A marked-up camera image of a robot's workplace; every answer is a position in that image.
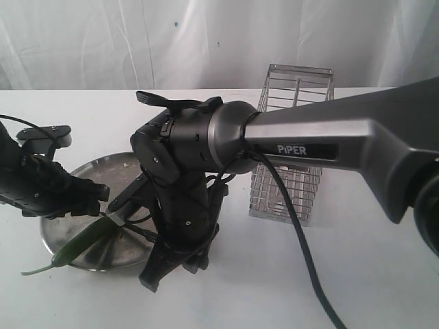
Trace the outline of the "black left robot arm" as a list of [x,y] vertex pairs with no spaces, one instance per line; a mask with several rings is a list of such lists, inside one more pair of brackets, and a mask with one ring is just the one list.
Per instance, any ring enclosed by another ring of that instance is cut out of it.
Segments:
[[1,125],[1,201],[24,217],[97,216],[110,189],[78,178],[59,162],[24,150]]

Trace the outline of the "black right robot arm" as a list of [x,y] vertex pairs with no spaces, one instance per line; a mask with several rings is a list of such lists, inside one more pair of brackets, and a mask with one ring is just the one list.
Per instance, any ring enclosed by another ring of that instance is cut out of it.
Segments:
[[416,227],[438,251],[438,79],[259,112],[244,101],[172,100],[138,91],[162,112],[131,137],[162,215],[139,279],[156,290],[179,265],[206,263],[217,232],[215,189],[204,174],[241,174],[256,163],[356,171],[393,223],[413,208]]

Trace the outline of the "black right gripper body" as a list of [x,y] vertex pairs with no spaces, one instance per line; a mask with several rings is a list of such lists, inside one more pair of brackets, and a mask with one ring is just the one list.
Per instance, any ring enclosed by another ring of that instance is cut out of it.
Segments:
[[154,189],[151,214],[158,240],[185,253],[178,267],[191,273],[205,270],[212,240],[220,229],[218,218],[230,179],[207,177],[201,171],[182,173],[171,184],[151,175],[148,178]]

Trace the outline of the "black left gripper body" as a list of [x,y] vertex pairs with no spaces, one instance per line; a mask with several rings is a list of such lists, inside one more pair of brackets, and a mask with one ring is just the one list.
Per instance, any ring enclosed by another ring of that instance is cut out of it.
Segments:
[[64,217],[71,188],[90,183],[95,182],[71,175],[58,162],[26,155],[12,167],[1,167],[1,201],[24,217]]

